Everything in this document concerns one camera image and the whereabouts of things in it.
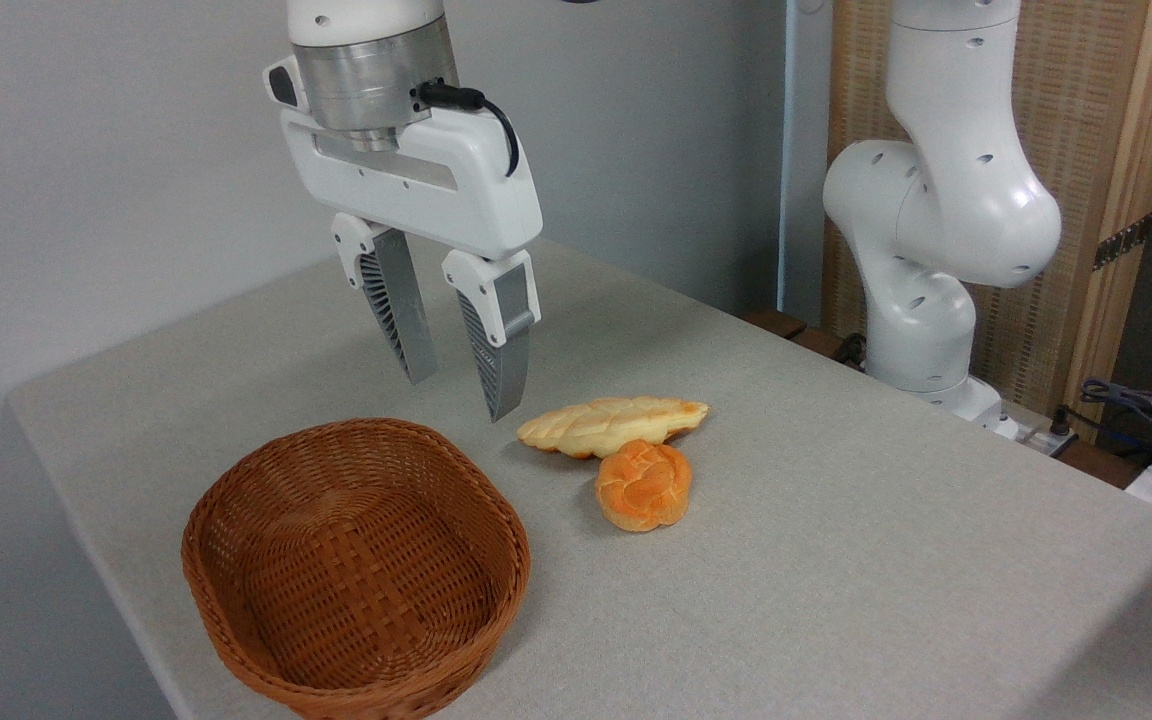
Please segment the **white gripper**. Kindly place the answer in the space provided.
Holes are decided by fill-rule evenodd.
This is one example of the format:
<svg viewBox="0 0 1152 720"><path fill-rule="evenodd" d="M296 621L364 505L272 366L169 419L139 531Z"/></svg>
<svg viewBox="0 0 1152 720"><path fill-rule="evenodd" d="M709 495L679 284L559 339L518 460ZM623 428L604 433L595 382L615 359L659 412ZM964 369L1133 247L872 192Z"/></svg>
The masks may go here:
<svg viewBox="0 0 1152 720"><path fill-rule="evenodd" d="M503 111L473 88L435 78L406 94L420 118L397 129L396 149L365 151L308 114L294 58L270 65L264 82L308 194L343 211L332 222L340 263L408 381L424 381L438 363L403 232L458 249L442 272L457 293L488 418L511 414L524 397L530 329L541 319L532 260L520 250L543 219Z"/></svg>

